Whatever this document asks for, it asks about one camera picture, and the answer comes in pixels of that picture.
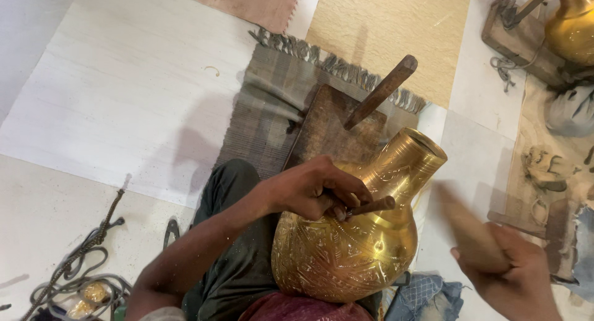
rope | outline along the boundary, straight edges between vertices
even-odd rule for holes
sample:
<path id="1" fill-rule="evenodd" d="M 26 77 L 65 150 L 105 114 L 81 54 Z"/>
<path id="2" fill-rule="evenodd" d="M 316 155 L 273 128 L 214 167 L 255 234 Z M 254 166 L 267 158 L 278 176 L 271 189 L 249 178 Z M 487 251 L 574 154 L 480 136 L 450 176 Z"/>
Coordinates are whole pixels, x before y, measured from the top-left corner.
<path id="1" fill-rule="evenodd" d="M 525 67 L 531 66 L 534 63 L 534 61 L 536 61 L 536 57 L 538 56 L 538 53 L 540 53 L 540 50 L 542 49 L 542 45 L 544 45 L 544 43 L 545 40 L 543 39 L 540 43 L 540 46 L 536 50 L 536 53 L 532 57 L 531 61 L 525 64 L 524 66 L 518 66 L 514 61 L 507 58 L 498 58 L 496 56 L 491 58 L 489 64 L 491 64 L 491 67 L 497 69 L 497 74 L 499 74 L 501 80 L 504 81 L 506 84 L 506 86 L 503 88 L 503 92 L 507 93 L 510 84 L 512 87 L 516 85 L 516 83 L 511 81 L 511 74 L 509 73 L 509 71 L 514 69 L 524 69 Z"/>
<path id="2" fill-rule="evenodd" d="M 54 271 L 54 273 L 52 275 L 52 279 L 50 279 L 47 283 L 41 284 L 33 291 L 33 293 L 31 294 L 31 297 L 30 297 L 32 306 L 31 306 L 31 308 L 29 308 L 29 310 L 27 311 L 25 316 L 21 319 L 21 321 L 27 321 L 29 319 L 29 317 L 31 317 L 31 315 L 33 314 L 34 310 L 37 307 L 39 307 L 40 305 L 47 304 L 47 303 L 49 303 L 50 306 L 54 305 L 55 304 L 54 297 L 58 294 L 68 294 L 68 293 L 76 292 L 82 300 L 92 303 L 94 305 L 103 307 L 103 309 L 100 311 L 99 314 L 92 314 L 87 317 L 83 317 L 82 319 L 79 319 L 79 320 L 87 320 L 87 319 L 91 319 L 91 318 L 95 319 L 96 317 L 101 315 L 105 310 L 107 310 L 107 308 L 109 308 L 111 305 L 115 304 L 115 302 L 117 302 L 119 299 L 121 299 L 126 292 L 128 292 L 128 294 L 130 293 L 130 291 L 131 291 L 130 284 L 128 284 L 128 282 L 126 282 L 125 279 L 123 279 L 119 276 L 105 274 L 105 275 L 86 277 L 87 273 L 97 269 L 99 266 L 104 264 L 108 258 L 107 249 L 105 249 L 104 247 L 98 246 L 101 243 L 103 243 L 103 241 L 105 240 L 105 236 L 107 235 L 108 229 L 110 229 L 114 226 L 117 226 L 117 225 L 122 225 L 124 223 L 123 218 L 119 218 L 112 224 L 109 223 L 109 221 L 111 220 L 111 217 L 114 213 L 115 207 L 118 205 L 120 199 L 122 199 L 123 194 L 124 194 L 124 190 L 120 189 L 118 191 L 118 195 L 114 199 L 114 202 L 112 203 L 111 207 L 109 208 L 109 211 L 108 211 L 107 216 L 105 217 L 105 220 L 101 221 L 100 226 L 97 228 L 94 228 L 87 235 L 87 237 L 84 239 L 84 241 L 80 245 L 78 245 L 74 250 L 72 250 L 72 252 L 68 256 L 66 256 L 60 264 L 58 264 L 56 270 Z M 81 275 L 80 278 L 78 278 L 76 280 L 72 280 L 73 278 L 75 278 L 78 275 L 78 272 L 80 271 L 81 266 L 83 265 L 85 255 L 88 253 L 91 253 L 93 251 L 101 251 L 103 253 L 103 259 L 99 263 L 93 265 L 92 267 L 88 268 L 85 272 L 83 272 L 83 274 Z M 77 259 L 78 259 L 78 264 L 73 269 L 72 264 Z M 56 282 L 58 281 L 58 279 L 60 279 L 60 277 L 62 277 L 62 275 L 64 276 L 65 280 L 72 280 L 72 281 L 70 281 L 69 283 L 67 283 L 65 285 L 56 284 Z M 119 287 L 115 286 L 110 281 L 110 279 L 119 282 Z M 95 282 L 95 281 L 104 283 L 111 289 L 111 295 L 110 295 L 110 299 L 108 302 L 106 302 L 106 303 L 93 302 L 93 301 L 90 301 L 89 299 L 86 299 L 81 294 L 82 290 L 84 290 L 89 284 L 91 284 L 92 282 Z M 39 292 L 39 290 L 41 290 L 41 293 L 37 296 L 37 298 L 35 298 L 35 294 L 37 292 Z M 74 319 L 71 319 L 70 317 L 56 314 L 53 308 L 49 308 L 49 311 L 54 317 L 57 317 L 59 319 L 65 320 L 65 321 L 74 321 Z"/>

white tile floor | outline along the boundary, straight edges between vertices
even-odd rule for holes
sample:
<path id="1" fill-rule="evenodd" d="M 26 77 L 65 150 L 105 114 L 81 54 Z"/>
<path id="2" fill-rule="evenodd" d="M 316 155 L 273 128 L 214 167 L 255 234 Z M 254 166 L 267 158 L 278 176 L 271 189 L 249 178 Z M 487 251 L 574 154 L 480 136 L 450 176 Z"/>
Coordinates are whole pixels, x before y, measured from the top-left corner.
<path id="1" fill-rule="evenodd" d="M 56 6 L 56 18 L 67 1 Z M 494 53 L 479 33 L 491 1 L 471 0 L 450 110 L 429 106 L 419 122 L 450 158 L 435 179 L 456 180 L 484 220 L 502 206 L 523 96 L 521 71 L 503 94 L 488 66 Z M 305 36 L 316 3 L 300 1 L 288 33 Z M 111 255 L 101 271 L 133 282 L 159 252 L 167 219 L 175 215 L 187 226 L 251 58 L 252 28 L 191 0 L 74 1 L 0 128 L 0 210 L 9 218 L 0 222 L 0 238 L 9 241 L 0 244 L 9 255 L 0 261 L 0 283 L 28 276 L 0 288 L 0 304 L 14 304 L 3 318 L 24 313 L 31 289 L 99 223 L 126 173 L 131 191 L 115 215 L 127 225 L 108 235 Z M 41 55 L 41 38 L 51 35 L 39 29 L 31 53 Z M 421 197 L 415 213 L 423 230 L 417 269 L 468 284 L 430 198 Z M 465 289 L 463 298 L 461 320 L 501 319 L 474 291 Z"/>
<path id="2" fill-rule="evenodd" d="M 0 0 L 0 125 L 73 0 Z"/>
<path id="3" fill-rule="evenodd" d="M 0 153 L 112 186 L 131 173 L 131 191 L 196 208 L 250 29 L 193 0 L 75 0 L 0 128 Z"/>

engraved brass vase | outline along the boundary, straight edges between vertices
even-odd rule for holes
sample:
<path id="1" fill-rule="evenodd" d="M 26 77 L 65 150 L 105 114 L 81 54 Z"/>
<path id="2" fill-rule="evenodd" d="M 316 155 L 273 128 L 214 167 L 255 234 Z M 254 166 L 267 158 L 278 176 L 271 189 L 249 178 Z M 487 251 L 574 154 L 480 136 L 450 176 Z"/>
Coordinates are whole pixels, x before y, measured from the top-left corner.
<path id="1" fill-rule="evenodd" d="M 578 65 L 594 65 L 594 0 L 559 2 L 557 13 L 545 26 L 549 48 Z"/>
<path id="2" fill-rule="evenodd" d="M 352 302 L 390 286 L 417 248 L 411 200 L 447 160 L 439 146 L 403 128 L 365 164 L 336 163 L 365 182 L 375 200 L 392 196 L 396 209 L 339 222 L 284 212 L 276 228 L 272 270 L 285 294 Z"/>

gray rug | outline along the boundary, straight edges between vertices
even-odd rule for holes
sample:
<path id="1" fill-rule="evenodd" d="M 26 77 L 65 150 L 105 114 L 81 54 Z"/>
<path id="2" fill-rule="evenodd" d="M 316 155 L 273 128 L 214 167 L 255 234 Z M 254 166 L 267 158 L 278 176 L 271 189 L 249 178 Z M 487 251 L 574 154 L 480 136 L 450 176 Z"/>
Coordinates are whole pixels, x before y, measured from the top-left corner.
<path id="1" fill-rule="evenodd" d="M 349 81 L 345 81 L 342 79 L 345 78 L 344 72 L 334 71 L 342 78 L 331 73 L 328 59 L 320 62 L 316 55 L 312 57 L 312 52 L 319 56 L 319 49 L 315 50 L 315 46 L 309 46 L 304 41 L 295 44 L 294 38 L 284 39 L 286 42 L 277 42 L 276 45 L 260 41 L 261 44 L 256 46 L 215 167 L 232 158 L 242 158 L 256 167 L 262 179 L 278 174 L 320 85 L 330 84 L 362 101 L 379 83 L 378 79 L 362 76 L 364 73 L 360 67 L 355 68 L 355 73 L 351 71 L 352 67 L 346 69 L 355 75 L 347 76 Z M 299 46 L 306 48 L 295 53 L 295 47 Z M 334 60 L 334 70 L 339 61 Z M 405 89 L 395 95 L 378 108 L 388 116 L 381 142 L 390 140 L 402 127 L 415 128 L 417 114 L 425 105 L 423 99 Z"/>

vase neck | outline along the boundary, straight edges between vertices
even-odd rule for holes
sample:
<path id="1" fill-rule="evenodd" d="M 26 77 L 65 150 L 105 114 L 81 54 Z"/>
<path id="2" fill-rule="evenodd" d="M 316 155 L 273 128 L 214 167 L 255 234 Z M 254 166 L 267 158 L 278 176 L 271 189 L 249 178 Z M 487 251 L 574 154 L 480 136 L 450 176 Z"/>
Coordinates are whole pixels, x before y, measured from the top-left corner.
<path id="1" fill-rule="evenodd" d="M 368 162 L 360 177 L 374 199 L 392 196 L 397 205 L 405 205 L 446 160 L 443 150 L 425 135 L 403 128 Z"/>
<path id="2" fill-rule="evenodd" d="M 575 17 L 592 10 L 594 0 L 559 0 L 557 16 Z"/>

